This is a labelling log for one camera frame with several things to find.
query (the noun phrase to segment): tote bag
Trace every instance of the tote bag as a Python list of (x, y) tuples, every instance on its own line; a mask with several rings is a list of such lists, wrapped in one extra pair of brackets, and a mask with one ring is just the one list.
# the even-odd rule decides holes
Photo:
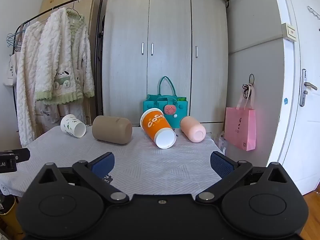
[(13, 87), (17, 84), (17, 65), (19, 62), (20, 52), (15, 52), (10, 56), (9, 66), (4, 76), (3, 84)]
[(251, 92), (250, 108), (246, 108), (249, 96), (244, 107), (241, 103), (244, 100), (241, 94), (237, 107), (226, 108), (225, 139), (245, 151), (256, 147), (256, 112), (253, 110), (254, 87), (250, 84), (248, 95)]
[[(172, 86), (173, 96), (161, 95), (161, 82), (165, 78)], [(172, 128), (180, 128), (181, 119), (188, 113), (187, 98), (177, 97), (176, 90), (167, 76), (160, 80), (158, 91), (157, 95), (148, 95), (147, 100), (143, 102), (143, 112), (150, 108), (158, 108), (164, 113), (164, 117)]]

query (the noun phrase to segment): teal handbag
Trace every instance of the teal handbag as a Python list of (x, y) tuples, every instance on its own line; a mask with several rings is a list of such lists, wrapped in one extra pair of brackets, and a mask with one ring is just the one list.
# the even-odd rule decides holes
[[(160, 87), (164, 78), (171, 84), (173, 96), (161, 95)], [(180, 128), (181, 119), (187, 116), (188, 113), (188, 101), (186, 97), (177, 97), (171, 80), (167, 76), (164, 76), (159, 83), (159, 94), (148, 95), (147, 100), (143, 102), (143, 112), (150, 108), (160, 109), (172, 128)]]

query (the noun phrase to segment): door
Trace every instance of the door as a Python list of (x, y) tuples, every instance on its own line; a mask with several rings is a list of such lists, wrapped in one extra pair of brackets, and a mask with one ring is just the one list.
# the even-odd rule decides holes
[(228, 33), (223, 0), (191, 0), (192, 85), (190, 115), (223, 122), (228, 83)]
[(305, 105), (298, 106), (296, 121), (284, 158), (283, 167), (304, 195), (314, 190), (320, 179), (320, 20), (309, 12), (310, 6), (320, 14), (320, 0), (291, 0), (297, 22), (301, 73), (307, 70)]
[(103, 37), (104, 115), (139, 124), (147, 97), (149, 0), (108, 0)]
[[(158, 94), (160, 79), (168, 76), (178, 96), (190, 98), (190, 0), (150, 0), (148, 34), (148, 94)], [(161, 94), (172, 95), (167, 81)]]

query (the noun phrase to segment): black metal rod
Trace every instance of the black metal rod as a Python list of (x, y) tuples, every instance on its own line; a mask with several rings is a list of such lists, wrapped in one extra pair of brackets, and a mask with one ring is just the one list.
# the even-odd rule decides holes
[[(28, 22), (31, 22), (32, 20), (38, 18), (39, 16), (45, 14), (45, 13), (48, 13), (56, 8), (59, 8), (61, 6), (64, 6), (68, 3), (73, 3), (74, 1), (78, 1), (78, 0), (70, 0), (70, 1), (67, 1), (67, 2), (64, 2), (64, 3), (61, 3), (59, 5), (56, 5), (54, 7), (52, 7), (51, 9), (48, 9), (42, 13), (39, 13), (38, 15), (32, 17), (31, 19), (25, 21), (23, 23), (23, 25), (27, 24)], [(97, 56), (98, 56), (98, 38), (99, 38), (99, 27), (100, 27), (100, 15), (101, 15), (101, 9), (102, 9), (102, 0), (100, 0), (100, 3), (99, 3), (99, 9), (98, 9), (98, 17), (97, 17), (97, 29), (96, 29), (96, 42), (95, 42), (95, 50), (94, 50), (94, 93), (95, 93), (95, 96), (94, 96), (94, 100), (95, 100), (95, 106), (96, 106), (96, 114), (99, 115), (99, 111), (98, 111), (98, 88), (97, 88), (97, 80), (98, 80), (98, 74), (97, 74)], [(16, 114), (17, 114), (17, 105), (16, 105), (16, 100), (14, 98), (14, 107), (15, 107), (15, 110), (16, 110)]]

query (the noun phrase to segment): wardrobe door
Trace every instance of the wardrobe door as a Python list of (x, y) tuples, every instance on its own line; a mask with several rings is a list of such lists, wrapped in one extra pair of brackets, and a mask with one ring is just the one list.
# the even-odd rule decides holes
[(223, 122), (228, 82), (228, 34), (223, 0), (191, 0), (192, 86), (190, 115)]
[(139, 124), (147, 97), (149, 0), (108, 0), (102, 57), (103, 114)]
[[(190, 0), (150, 0), (148, 34), (148, 94), (157, 94), (163, 76), (173, 82), (177, 95), (190, 98)], [(161, 94), (172, 95), (167, 81)]]

